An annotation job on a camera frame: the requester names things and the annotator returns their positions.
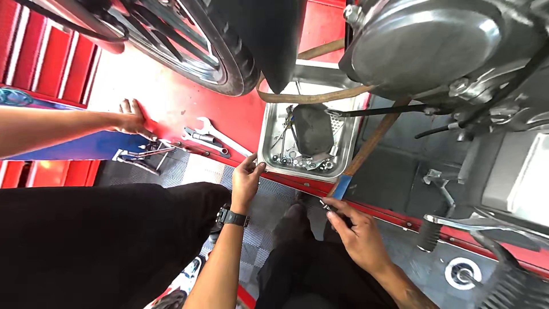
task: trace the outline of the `human hand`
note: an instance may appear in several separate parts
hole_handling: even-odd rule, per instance
[[[335,212],[329,211],[326,215],[339,233],[347,253],[358,266],[373,276],[393,266],[383,245],[376,220],[372,216],[359,212],[349,204],[333,197],[325,197],[322,201],[334,206],[339,214],[351,219],[353,226],[348,228]]]
[[[136,99],[133,99],[131,103],[128,99],[124,99],[120,103],[119,112],[118,125],[114,126],[113,131],[126,134],[140,134],[150,141],[157,140],[157,137],[152,132],[145,129],[145,117]]]
[[[265,162],[255,166],[256,158],[257,153],[254,153],[234,169],[231,203],[231,211],[234,213],[247,215],[250,202],[257,193],[259,176],[265,170]]]

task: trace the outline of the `metal tray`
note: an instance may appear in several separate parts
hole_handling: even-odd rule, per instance
[[[360,84],[351,81],[338,69],[335,63],[298,60],[294,70],[293,81],[288,84],[282,93],[318,95],[356,86],[360,86]],[[331,101],[324,103],[324,105],[340,111],[354,111],[363,107],[367,97],[368,94],[363,93],[357,97]],[[281,155],[282,140],[278,141],[272,149],[271,147],[284,129],[286,108],[291,105],[295,104],[267,103],[265,106],[259,150],[257,152],[258,162],[267,163],[266,171],[268,172],[334,183],[352,160],[361,118],[332,118],[332,129],[335,132],[334,140],[339,146],[336,156],[329,159],[333,167],[331,169],[320,170],[315,168],[307,170],[307,167],[312,168],[311,164],[314,164],[315,161],[300,157],[290,130],[286,132],[284,140],[285,149],[282,154],[283,157],[289,159],[290,155],[292,155],[291,151],[295,151],[295,158],[292,158],[291,164],[283,164],[273,158],[273,156]]]

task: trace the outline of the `brown strap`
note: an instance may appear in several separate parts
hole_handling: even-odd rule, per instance
[[[326,43],[311,49],[308,49],[298,55],[298,59],[309,60],[316,58],[318,56],[337,51],[345,47],[345,42],[343,39],[335,40],[330,43]],[[374,86],[359,86],[351,89],[339,90],[330,93],[325,93],[323,95],[277,95],[275,93],[267,93],[259,91],[259,86],[261,82],[265,79],[263,73],[259,77],[259,81],[255,86],[257,94],[259,97],[268,103],[297,103],[297,104],[316,104],[324,103],[335,100],[341,100],[346,98],[356,97],[361,93],[368,92],[374,88]]]
[[[410,103],[410,98],[403,98],[400,100],[395,101],[393,104],[393,107],[397,106],[406,106]],[[353,176],[355,175],[356,171],[360,168],[360,166],[364,163],[364,161],[370,156],[370,154],[373,152],[379,141],[383,138],[385,133],[389,131],[391,126],[395,123],[395,121],[400,116],[400,113],[396,114],[386,114],[381,122],[379,123],[376,130],[372,133],[372,135],[369,136],[368,140],[362,144],[360,147],[360,150],[356,154],[356,156],[352,159],[351,164],[347,166],[347,168],[343,171],[344,175]],[[335,188],[339,185],[339,178],[335,185],[332,187],[330,192],[328,193],[327,197],[331,197],[334,194]]]

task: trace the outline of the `open-end wrench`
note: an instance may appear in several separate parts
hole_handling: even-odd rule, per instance
[[[202,129],[195,129],[196,132],[199,134],[210,134],[214,137],[218,138],[220,141],[224,142],[225,145],[229,146],[230,148],[233,148],[240,154],[242,154],[244,157],[251,156],[252,152],[247,150],[246,148],[242,147],[240,144],[236,143],[235,141],[231,140],[229,137],[227,137],[225,134],[217,131],[214,126],[211,125],[211,122],[206,117],[198,117],[198,120],[201,120],[204,123],[204,128]]]
[[[213,150],[217,150],[217,151],[223,153],[224,155],[229,153],[229,150],[227,150],[226,148],[217,147],[214,144],[210,144],[208,142],[205,142],[205,141],[202,141],[202,140],[199,140],[199,139],[195,139],[194,137],[190,136],[190,134],[187,134],[187,132],[183,132],[183,135],[181,135],[181,138],[184,141],[193,141],[197,144],[201,144],[201,145],[206,146],[208,148],[212,148]]]

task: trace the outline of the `wristwatch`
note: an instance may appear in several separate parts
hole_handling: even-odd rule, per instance
[[[240,225],[241,227],[247,227],[248,221],[250,221],[249,216],[234,213],[226,208],[221,208],[221,210],[219,210],[216,219],[216,222],[236,224]]]

